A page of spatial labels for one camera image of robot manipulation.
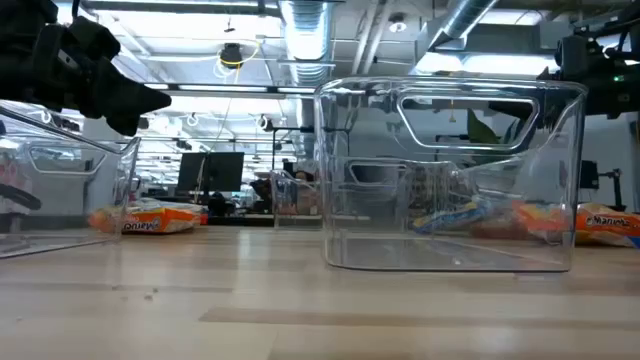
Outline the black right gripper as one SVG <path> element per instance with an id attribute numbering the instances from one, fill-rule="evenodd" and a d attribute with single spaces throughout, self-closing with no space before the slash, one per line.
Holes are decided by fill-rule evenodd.
<path id="1" fill-rule="evenodd" d="M 604 47 L 594 37 L 571 35 L 559 41 L 555 53 L 559 67 L 545 68 L 538 80 L 573 82 L 588 89 L 585 114 L 615 119 L 622 113 L 639 111 L 639 44 L 629 51 Z M 519 119 L 544 119 L 545 103 L 538 100 L 492 100 L 488 107 Z"/>

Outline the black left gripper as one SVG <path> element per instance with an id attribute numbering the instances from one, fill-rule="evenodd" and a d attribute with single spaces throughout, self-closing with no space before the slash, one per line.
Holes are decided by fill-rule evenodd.
<path id="1" fill-rule="evenodd" d="M 1 31 L 1 98 L 107 117 L 114 131 L 135 136 L 139 115 L 168 107 L 172 99 L 122 75 L 111 63 L 119 52 L 111 32 L 85 17 L 68 26 L 43 24 L 31 33 L 6 26 Z"/>

